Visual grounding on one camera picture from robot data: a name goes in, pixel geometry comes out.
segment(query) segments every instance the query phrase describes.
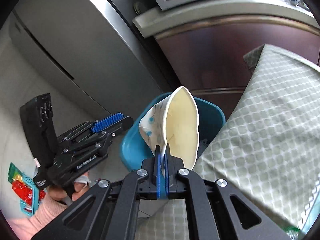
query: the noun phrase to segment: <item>cabinet top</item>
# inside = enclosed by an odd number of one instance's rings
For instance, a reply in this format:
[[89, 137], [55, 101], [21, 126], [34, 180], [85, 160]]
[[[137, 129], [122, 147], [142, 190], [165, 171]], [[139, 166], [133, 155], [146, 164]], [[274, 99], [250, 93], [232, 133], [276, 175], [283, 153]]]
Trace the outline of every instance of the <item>cabinet top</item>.
[[312, 13], [282, 0], [204, 0], [167, 11], [155, 7], [135, 17], [133, 23], [147, 38], [183, 24], [230, 15], [276, 16], [320, 29]]

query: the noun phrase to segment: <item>teal trash bin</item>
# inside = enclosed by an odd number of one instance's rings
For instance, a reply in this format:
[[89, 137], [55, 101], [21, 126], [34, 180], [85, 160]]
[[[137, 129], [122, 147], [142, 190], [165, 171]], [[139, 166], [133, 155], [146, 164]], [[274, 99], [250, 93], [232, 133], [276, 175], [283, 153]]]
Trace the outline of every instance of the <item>teal trash bin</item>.
[[[140, 169], [144, 159], [153, 157], [152, 151], [139, 133], [139, 123], [156, 103], [170, 94], [165, 93], [155, 98], [124, 136], [120, 145], [120, 158], [129, 171]], [[199, 111], [199, 139], [200, 141], [206, 139], [210, 143], [225, 124], [226, 118], [216, 105], [200, 98], [194, 97], [194, 99]]]

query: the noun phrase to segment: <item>silver screw head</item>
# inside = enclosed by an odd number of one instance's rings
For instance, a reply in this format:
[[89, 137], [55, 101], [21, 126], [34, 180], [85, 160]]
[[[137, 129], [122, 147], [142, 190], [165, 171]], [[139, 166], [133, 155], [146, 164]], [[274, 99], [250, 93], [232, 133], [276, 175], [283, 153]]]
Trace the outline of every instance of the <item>silver screw head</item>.
[[228, 184], [228, 182], [225, 179], [218, 179], [217, 184], [220, 187], [225, 187]]
[[183, 175], [183, 176], [186, 176], [189, 174], [189, 170], [187, 169], [180, 169], [179, 170], [179, 174]]
[[145, 176], [148, 172], [144, 169], [137, 170], [137, 174], [139, 176]]
[[98, 182], [98, 185], [99, 185], [99, 187], [108, 187], [109, 182], [107, 180], [103, 179]]

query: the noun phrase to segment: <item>paper cup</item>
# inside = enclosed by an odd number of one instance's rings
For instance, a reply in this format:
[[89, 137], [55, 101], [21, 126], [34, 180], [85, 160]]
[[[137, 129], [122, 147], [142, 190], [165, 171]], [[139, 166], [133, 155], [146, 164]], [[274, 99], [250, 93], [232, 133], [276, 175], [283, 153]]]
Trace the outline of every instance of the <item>paper cup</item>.
[[156, 145], [164, 155], [167, 143], [172, 156], [183, 160], [184, 166], [192, 170], [199, 147], [199, 113], [191, 93], [184, 87], [154, 105], [141, 119], [139, 132], [153, 154]]

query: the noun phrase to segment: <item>red snack bag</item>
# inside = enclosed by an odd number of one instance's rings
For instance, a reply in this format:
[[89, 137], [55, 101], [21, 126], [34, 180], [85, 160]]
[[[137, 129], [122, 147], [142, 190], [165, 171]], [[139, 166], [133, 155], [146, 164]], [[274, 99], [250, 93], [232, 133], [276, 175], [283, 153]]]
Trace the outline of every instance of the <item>red snack bag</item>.
[[40, 190], [40, 191], [39, 191], [39, 201], [43, 200], [43, 199], [44, 199], [44, 196], [45, 196], [44, 190]]
[[19, 180], [12, 182], [13, 191], [28, 205], [32, 205], [32, 189]]

